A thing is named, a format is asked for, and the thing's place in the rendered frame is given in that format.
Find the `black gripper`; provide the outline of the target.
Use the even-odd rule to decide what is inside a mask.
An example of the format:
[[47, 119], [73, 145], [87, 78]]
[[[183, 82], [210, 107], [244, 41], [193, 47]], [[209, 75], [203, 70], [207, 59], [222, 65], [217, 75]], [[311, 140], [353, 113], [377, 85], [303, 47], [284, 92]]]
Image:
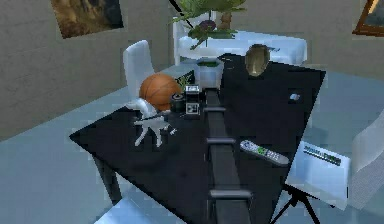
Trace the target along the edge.
[[[185, 97], [182, 93], [175, 93], [171, 96], [171, 100], [170, 100], [170, 105], [171, 105], [171, 111], [172, 112], [175, 112], [175, 113], [182, 113], [185, 111]], [[140, 121], [144, 121], [144, 120], [151, 120], [151, 119], [155, 119], [155, 118], [158, 118], [158, 117], [162, 117], [162, 116], [167, 116], [171, 113], [171, 111], [162, 111], [162, 112], [159, 112], [157, 113], [156, 115], [153, 115], [153, 116], [150, 116], [150, 117], [147, 117], [147, 118], [142, 118], [140, 119]]]

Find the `white animal statue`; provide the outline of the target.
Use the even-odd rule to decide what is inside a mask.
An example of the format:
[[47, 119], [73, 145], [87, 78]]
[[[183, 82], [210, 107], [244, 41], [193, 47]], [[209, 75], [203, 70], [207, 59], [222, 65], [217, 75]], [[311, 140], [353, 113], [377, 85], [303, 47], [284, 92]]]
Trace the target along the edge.
[[[125, 104], [125, 106], [131, 110], [138, 110], [141, 113], [140, 119], [147, 118], [159, 113], [154, 106], [152, 106], [143, 98], [137, 98], [132, 101], [129, 101]], [[168, 131], [170, 135], [174, 135], [177, 132], [177, 129], [165, 120], [165, 116], [144, 121], [140, 121], [140, 119], [133, 122], [134, 125], [140, 125], [142, 127], [142, 133], [136, 139], [134, 143], [135, 146], [139, 146], [141, 144], [149, 129], [151, 129], [156, 136], [157, 147], [160, 147], [162, 144], [162, 130]]]

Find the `orange basketball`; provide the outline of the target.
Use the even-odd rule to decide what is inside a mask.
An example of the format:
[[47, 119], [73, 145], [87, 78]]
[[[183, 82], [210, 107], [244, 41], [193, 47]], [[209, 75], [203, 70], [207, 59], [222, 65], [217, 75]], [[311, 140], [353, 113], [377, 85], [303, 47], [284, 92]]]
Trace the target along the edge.
[[173, 77], [164, 73], [155, 73], [142, 82], [139, 97], [145, 99], [157, 110], [165, 111], [171, 107], [171, 96], [180, 92], [181, 88]]

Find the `black book with green print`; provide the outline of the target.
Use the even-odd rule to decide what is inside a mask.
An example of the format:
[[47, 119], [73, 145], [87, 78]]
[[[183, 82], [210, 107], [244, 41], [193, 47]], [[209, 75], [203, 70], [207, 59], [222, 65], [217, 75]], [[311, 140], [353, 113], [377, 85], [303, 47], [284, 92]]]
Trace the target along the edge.
[[176, 78], [176, 82], [180, 86], [181, 90], [184, 91], [187, 85], [193, 85], [195, 83], [194, 71], [191, 70], [186, 74]]

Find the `white chair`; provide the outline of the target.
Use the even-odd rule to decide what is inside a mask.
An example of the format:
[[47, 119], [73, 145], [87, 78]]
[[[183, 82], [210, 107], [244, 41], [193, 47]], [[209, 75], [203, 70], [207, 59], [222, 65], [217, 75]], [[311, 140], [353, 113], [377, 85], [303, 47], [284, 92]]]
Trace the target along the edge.
[[130, 45], [123, 52], [123, 65], [130, 98], [138, 98], [142, 82], [154, 74], [149, 43], [147, 40]]
[[295, 37], [255, 33], [238, 30], [233, 39], [213, 39], [191, 50], [197, 43], [196, 39], [187, 36], [189, 26], [186, 21], [173, 24], [174, 62], [180, 64], [182, 57], [200, 59], [202, 57], [217, 58], [223, 54], [245, 56], [249, 47], [262, 44], [270, 50], [270, 60], [290, 65], [302, 65], [307, 60], [307, 41]]
[[362, 209], [384, 185], [384, 110], [352, 141], [349, 204]]

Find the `white plant pot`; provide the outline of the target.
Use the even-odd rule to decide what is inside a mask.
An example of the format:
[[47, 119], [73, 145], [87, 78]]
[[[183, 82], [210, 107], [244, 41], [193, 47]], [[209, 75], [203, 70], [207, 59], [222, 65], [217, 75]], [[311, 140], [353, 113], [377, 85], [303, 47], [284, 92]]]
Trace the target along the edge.
[[200, 58], [194, 67], [195, 81], [201, 90], [219, 89], [223, 70], [224, 63], [218, 58]]

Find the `black table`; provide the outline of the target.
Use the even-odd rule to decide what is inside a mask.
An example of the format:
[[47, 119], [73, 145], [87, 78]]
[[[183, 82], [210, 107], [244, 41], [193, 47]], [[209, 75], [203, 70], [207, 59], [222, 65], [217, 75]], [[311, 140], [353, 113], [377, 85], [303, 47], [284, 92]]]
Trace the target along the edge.
[[[293, 158], [324, 76], [320, 70], [272, 62], [262, 75], [252, 77], [243, 57], [226, 58], [219, 101], [224, 108], [227, 136], [235, 141], [233, 153], [240, 186], [252, 193], [252, 224], [269, 224], [289, 170], [241, 151], [239, 144], [249, 139]], [[289, 99], [294, 93], [300, 95], [298, 101]], [[134, 184], [132, 179], [138, 173], [175, 158], [181, 152], [180, 143], [204, 144], [208, 138], [205, 113], [194, 118], [170, 114], [168, 121], [177, 129], [174, 135], [167, 135], [157, 147], [155, 136], [148, 134], [135, 146], [139, 133], [133, 124], [136, 114], [122, 107], [70, 136], [98, 160], [112, 196], [119, 193], [117, 175]]]

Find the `green house plant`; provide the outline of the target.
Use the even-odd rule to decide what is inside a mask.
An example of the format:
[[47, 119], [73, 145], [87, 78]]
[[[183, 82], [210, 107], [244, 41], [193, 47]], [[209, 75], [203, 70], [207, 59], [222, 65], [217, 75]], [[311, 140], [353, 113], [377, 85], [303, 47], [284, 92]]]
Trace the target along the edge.
[[190, 47], [195, 50], [203, 42], [212, 39], [233, 39], [235, 30], [219, 28], [212, 18], [213, 12], [232, 13], [245, 11], [242, 4], [246, 0], [169, 0], [179, 16], [173, 23], [185, 21], [189, 29], [187, 36], [197, 41]]

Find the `grey remote control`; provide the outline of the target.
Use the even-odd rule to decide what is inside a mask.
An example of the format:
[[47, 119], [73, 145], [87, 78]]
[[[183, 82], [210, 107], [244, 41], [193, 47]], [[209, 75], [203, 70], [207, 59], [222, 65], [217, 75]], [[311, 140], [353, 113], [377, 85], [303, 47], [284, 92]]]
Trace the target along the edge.
[[289, 159], [277, 152], [271, 151], [262, 146], [256, 145], [252, 141], [243, 140], [240, 142], [240, 148], [248, 153], [251, 153], [261, 159], [269, 161], [278, 166], [287, 166], [289, 164]]

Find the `brown unframed wall picture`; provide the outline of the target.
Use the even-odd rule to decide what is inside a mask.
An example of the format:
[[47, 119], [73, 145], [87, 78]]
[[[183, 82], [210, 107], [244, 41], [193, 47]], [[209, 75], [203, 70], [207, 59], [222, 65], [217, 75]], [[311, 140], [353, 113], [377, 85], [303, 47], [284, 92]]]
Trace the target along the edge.
[[119, 0], [51, 0], [63, 39], [123, 28]]

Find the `brown framed wall picture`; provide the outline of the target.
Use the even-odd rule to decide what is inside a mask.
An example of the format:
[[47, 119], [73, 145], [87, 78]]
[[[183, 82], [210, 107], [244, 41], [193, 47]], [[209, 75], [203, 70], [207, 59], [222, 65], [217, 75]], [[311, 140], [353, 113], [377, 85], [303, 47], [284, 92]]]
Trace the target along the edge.
[[366, 0], [355, 35], [384, 37], [384, 0]]

